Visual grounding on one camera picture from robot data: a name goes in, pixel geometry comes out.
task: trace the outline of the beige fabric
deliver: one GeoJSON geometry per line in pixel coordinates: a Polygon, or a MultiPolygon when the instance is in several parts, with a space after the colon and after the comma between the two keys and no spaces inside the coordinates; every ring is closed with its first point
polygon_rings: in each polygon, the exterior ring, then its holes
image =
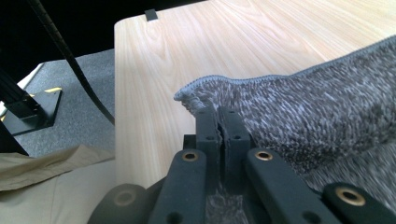
{"type": "Polygon", "coordinates": [[[114,153],[85,146],[55,151],[41,158],[0,153],[0,191],[20,189],[99,161],[114,153]]]}
{"type": "Polygon", "coordinates": [[[0,192],[0,223],[87,223],[116,187],[115,162],[78,168],[26,188],[0,192]]]}

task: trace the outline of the wood grain surface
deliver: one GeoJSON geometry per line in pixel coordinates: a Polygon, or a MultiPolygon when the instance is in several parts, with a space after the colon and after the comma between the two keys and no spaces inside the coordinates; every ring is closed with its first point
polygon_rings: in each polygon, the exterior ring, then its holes
{"type": "Polygon", "coordinates": [[[148,187],[194,133],[176,91],[198,77],[290,75],[396,34],[396,2],[214,0],[115,26],[117,179],[148,187]]]}

